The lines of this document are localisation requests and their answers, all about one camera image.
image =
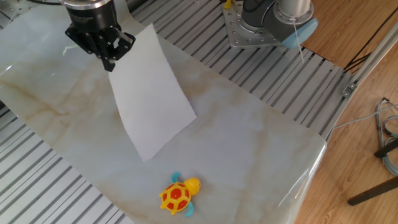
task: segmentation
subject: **marble surface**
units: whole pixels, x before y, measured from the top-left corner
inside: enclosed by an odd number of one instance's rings
[[[126,32],[143,29],[124,1],[117,9]],[[144,163],[101,62],[63,34],[69,23],[64,8],[39,6],[0,33],[0,100],[110,201],[136,223],[293,223],[323,138],[160,39],[198,118]],[[190,218],[160,209],[176,171],[202,181]]]

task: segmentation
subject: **metal rod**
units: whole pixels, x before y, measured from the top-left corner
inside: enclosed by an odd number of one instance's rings
[[[397,187],[398,187],[398,177],[395,177],[365,192],[362,192],[357,196],[348,199],[348,204],[351,206],[357,205],[361,202],[374,198],[380,194],[384,194],[392,189],[396,189]]]
[[[374,153],[374,156],[376,156],[377,158],[382,158],[386,156],[387,153],[391,152],[396,148],[398,148],[398,139],[395,139],[386,146],[382,147],[380,150]]]

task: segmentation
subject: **metal bracket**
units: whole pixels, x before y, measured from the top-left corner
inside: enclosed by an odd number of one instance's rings
[[[356,84],[354,83],[349,83],[346,88],[344,88],[343,92],[341,93],[341,95],[345,98],[349,98],[351,97],[351,95],[354,93],[356,87],[358,87]]]
[[[264,28],[250,27],[243,21],[243,5],[241,1],[234,1],[231,9],[224,9],[224,4],[222,4],[221,7],[223,8],[225,26],[232,48],[247,49],[281,45],[281,43]]]

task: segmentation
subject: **blue turtle flipper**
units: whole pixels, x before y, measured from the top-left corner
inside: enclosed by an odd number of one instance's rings
[[[192,202],[188,204],[188,211],[185,213],[185,217],[190,217],[193,214],[193,205]]]
[[[172,175],[172,184],[173,184],[173,183],[177,183],[177,179],[178,179],[179,176],[180,176],[180,173],[179,173],[179,172],[175,172],[175,173]]]

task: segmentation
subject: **black cable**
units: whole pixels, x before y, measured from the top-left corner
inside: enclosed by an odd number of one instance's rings
[[[252,9],[246,9],[245,4],[243,3],[243,10],[245,10],[246,12],[254,12],[256,11],[258,8],[260,8],[260,6],[262,5],[262,3],[266,1],[266,0],[262,0],[260,3],[257,2],[257,0],[254,0],[255,3],[257,3],[257,6],[255,6]]]
[[[346,68],[345,72],[348,72],[348,71],[352,70],[353,68],[357,67],[358,65],[361,65],[362,63],[364,63],[366,61],[367,58],[368,57],[361,58],[361,59],[357,60],[356,63],[352,64],[352,66]]]
[[[47,2],[47,1],[39,1],[39,0],[28,0],[28,1],[36,3],[36,4],[43,4],[43,5],[48,5],[48,6],[61,6],[61,3],[59,3],[59,2]]]
[[[345,66],[344,70],[346,70],[348,67],[350,67],[354,62],[354,60],[356,59],[356,57],[358,57],[358,55],[365,49],[366,46],[369,45],[369,43],[373,40],[373,38],[376,36],[376,34],[381,30],[381,28],[386,25],[386,23],[391,19],[391,17],[398,11],[398,7],[390,14],[390,16],[387,17],[387,19],[379,26],[379,28],[375,31],[375,33],[372,35],[372,37],[365,43],[365,45],[363,45],[363,47],[361,48],[361,50],[359,50],[359,52],[353,57],[353,59],[351,59],[350,62],[348,62],[347,66]]]

